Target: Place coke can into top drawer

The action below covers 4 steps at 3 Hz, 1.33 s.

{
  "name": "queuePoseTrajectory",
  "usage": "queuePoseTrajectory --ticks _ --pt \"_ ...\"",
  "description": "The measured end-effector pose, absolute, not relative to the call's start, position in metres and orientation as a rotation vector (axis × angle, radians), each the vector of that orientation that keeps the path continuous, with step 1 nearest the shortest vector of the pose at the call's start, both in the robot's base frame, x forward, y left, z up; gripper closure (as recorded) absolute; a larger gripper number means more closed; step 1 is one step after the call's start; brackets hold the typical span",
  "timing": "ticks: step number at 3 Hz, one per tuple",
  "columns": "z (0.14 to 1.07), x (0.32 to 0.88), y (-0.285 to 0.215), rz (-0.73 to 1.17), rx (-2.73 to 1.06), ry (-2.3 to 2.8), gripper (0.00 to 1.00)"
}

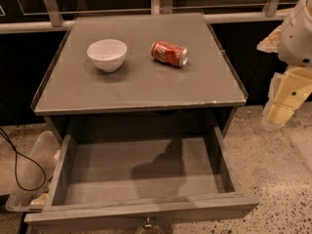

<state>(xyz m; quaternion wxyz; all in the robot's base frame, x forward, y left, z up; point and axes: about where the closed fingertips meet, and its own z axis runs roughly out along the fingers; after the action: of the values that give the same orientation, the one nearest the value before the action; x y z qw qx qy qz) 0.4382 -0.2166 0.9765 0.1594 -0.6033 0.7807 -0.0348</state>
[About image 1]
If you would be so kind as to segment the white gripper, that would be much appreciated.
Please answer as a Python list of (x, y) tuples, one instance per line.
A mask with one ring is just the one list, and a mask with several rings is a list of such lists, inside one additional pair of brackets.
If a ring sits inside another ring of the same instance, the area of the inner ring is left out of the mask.
[(299, 0), (284, 19), (256, 49), (278, 53), (289, 66), (275, 73), (270, 82), (268, 101), (262, 113), (262, 127), (275, 131), (286, 125), (295, 111), (312, 94), (312, 0)]

